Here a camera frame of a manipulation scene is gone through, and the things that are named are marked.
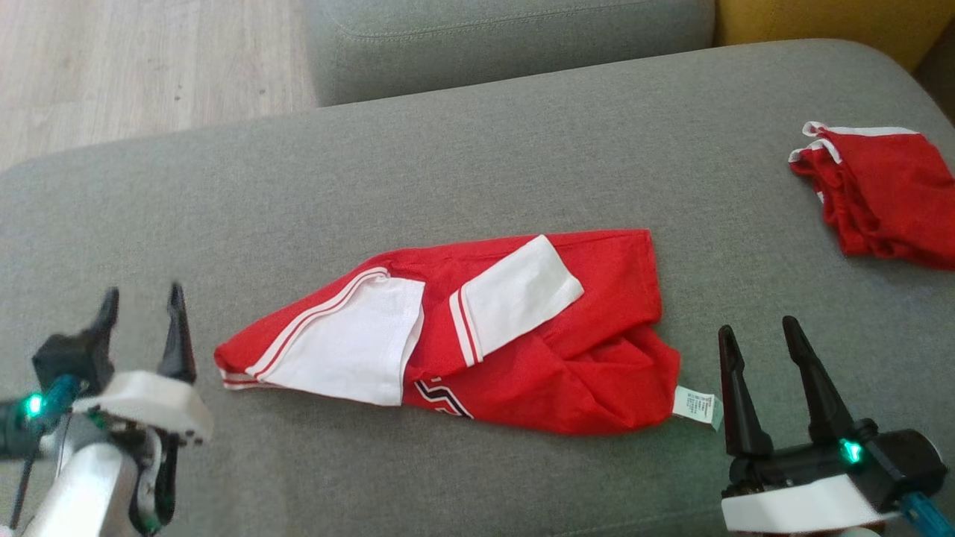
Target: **care label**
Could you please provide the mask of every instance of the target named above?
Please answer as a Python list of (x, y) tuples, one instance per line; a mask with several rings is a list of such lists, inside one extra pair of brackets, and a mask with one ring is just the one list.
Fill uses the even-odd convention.
[(713, 394), (701, 394), (683, 386), (676, 387), (673, 414), (706, 423), (714, 431), (723, 423), (723, 401)]

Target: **gray fabric upholstery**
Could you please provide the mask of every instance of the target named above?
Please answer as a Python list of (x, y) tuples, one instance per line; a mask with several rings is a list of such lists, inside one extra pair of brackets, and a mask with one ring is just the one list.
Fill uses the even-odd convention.
[(305, 0), (320, 105), (709, 47), (712, 0)]
[[(210, 445), (180, 455), (169, 535), (720, 535), (722, 435), (673, 419), (565, 438), (302, 393), (229, 393), (216, 344), (389, 249), (652, 230), (658, 330), (719, 392), (730, 323), (765, 428), (808, 439), (796, 315), (850, 409), (955, 458), (955, 274), (846, 259), (786, 164), (807, 119), (955, 129), (892, 60), (840, 41), (713, 49), (320, 109), (19, 165), (0, 176), (4, 395), (122, 298), (113, 357), (151, 368), (184, 284)], [(3, 467), (3, 483), (15, 468)], [(9, 486), (0, 493), (9, 504)], [(955, 495), (938, 500), (955, 516)]]

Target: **folded fabric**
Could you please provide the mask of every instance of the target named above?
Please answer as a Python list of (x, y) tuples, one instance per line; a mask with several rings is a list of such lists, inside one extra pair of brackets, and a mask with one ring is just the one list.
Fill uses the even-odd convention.
[(898, 127), (827, 127), (790, 154), (823, 203), (846, 255), (903, 258), (955, 270), (955, 179), (923, 135)]
[(679, 355), (646, 230), (376, 256), (219, 346), (223, 385), (288, 388), (566, 434), (670, 415)]

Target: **white stripe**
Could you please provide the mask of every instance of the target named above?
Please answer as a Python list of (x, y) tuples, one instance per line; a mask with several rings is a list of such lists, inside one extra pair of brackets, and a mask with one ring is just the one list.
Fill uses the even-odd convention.
[(464, 326), (464, 319), (461, 316), (460, 306), (457, 304), (457, 296), (460, 291), (452, 293), (448, 299), (448, 306), (451, 307), (451, 320), (455, 322), (455, 332), (457, 332), (457, 342), (461, 346), (461, 354), (464, 355), (464, 363), (468, 367), (475, 365), (475, 356), (471, 352), (471, 342), (468, 338), (468, 329)]
[(223, 380), (255, 380), (254, 376), (249, 376), (245, 373), (229, 373), (222, 368), (219, 369), (219, 374), (223, 377)]
[(809, 145), (805, 146), (802, 149), (797, 149), (793, 151), (792, 153), (790, 153), (789, 162), (799, 162), (799, 160), (802, 158), (799, 154), (805, 151), (806, 149), (809, 149), (811, 151), (818, 151), (819, 149), (825, 149), (826, 151), (829, 152), (829, 156), (833, 158), (833, 161), (836, 164), (842, 163), (842, 155), (839, 154), (839, 151), (838, 149), (836, 149), (836, 146), (833, 145), (833, 143), (830, 142), (829, 140), (822, 139), (822, 138), (820, 138), (819, 140), (813, 141), (812, 143), (810, 143)]
[(892, 136), (898, 134), (919, 134), (915, 131), (903, 129), (901, 127), (862, 127), (854, 129), (851, 127), (826, 127), (825, 130), (836, 134), (851, 134), (856, 136)]
[(898, 134), (919, 134), (916, 131), (909, 129), (903, 129), (901, 127), (828, 127), (825, 123), (820, 123), (818, 121), (806, 121), (806, 124), (802, 126), (802, 134), (815, 138), (819, 136), (819, 133), (822, 131), (829, 131), (835, 134), (844, 134), (844, 135), (857, 135), (857, 136), (892, 136)]
[[(265, 350), (265, 353), (258, 359), (258, 361), (256, 361), (252, 366), (246, 368), (245, 372), (251, 376), (258, 375), (266, 367), (268, 367), (269, 362), (271, 362), (272, 368), (274, 368), (279, 363), (279, 361), (281, 361), (281, 358), (276, 359), (274, 362), (272, 361), (272, 358), (275, 356), (276, 353), (279, 352), (279, 349), (282, 348), (283, 343), (289, 338), (294, 340), (296, 337), (298, 337), (298, 335), (302, 332), (302, 330), (304, 330), (307, 327), (308, 323), (302, 323), (302, 321), (304, 321), (311, 315), (316, 315), (316, 318), (317, 318), (319, 316), (329, 315), (331, 313), (335, 313), (338, 310), (341, 310), (345, 306), (345, 304), (348, 302), (348, 300), (344, 300), (345, 297), (347, 297), (359, 285), (361, 285), (365, 280), (377, 278), (381, 276), (389, 277), (390, 274), (385, 268), (381, 268), (381, 267), (369, 268), (368, 270), (365, 270), (364, 272), (355, 276), (350, 282), (348, 282), (347, 285), (345, 285), (342, 288), (342, 290), (338, 292), (338, 294), (331, 297), (329, 300), (326, 300), (325, 302), (319, 304), (318, 306), (314, 306), (312, 308), (309, 308), (299, 313), (298, 316), (292, 319), (292, 322), (288, 323), (288, 325), (286, 325), (286, 327), (272, 341), (272, 344), (268, 346), (268, 349)], [(337, 307), (335, 307), (334, 309), (330, 309), (331, 306), (334, 306), (336, 303), (339, 303), (339, 302), (340, 304), (338, 304)], [(291, 341), (289, 341), (289, 344), (285, 346), (285, 351), (287, 351), (289, 347), (291, 347)]]
[(461, 306), (464, 313), (464, 322), (467, 323), (468, 329), (471, 330), (471, 341), (475, 344), (475, 352), (477, 355), (475, 359), (478, 363), (484, 361), (484, 352), (480, 349), (480, 340), (478, 339), (478, 331), (475, 330), (475, 322), (471, 318), (471, 308), (468, 307), (468, 293), (465, 291), (465, 288), (468, 287), (468, 284), (461, 286)]
[(233, 392), (238, 392), (240, 390), (248, 390), (249, 388), (282, 389), (282, 386), (278, 386), (276, 384), (269, 384), (268, 382), (257, 382), (255, 384), (230, 384), (228, 382), (223, 382), (223, 387), (226, 390), (231, 390)]

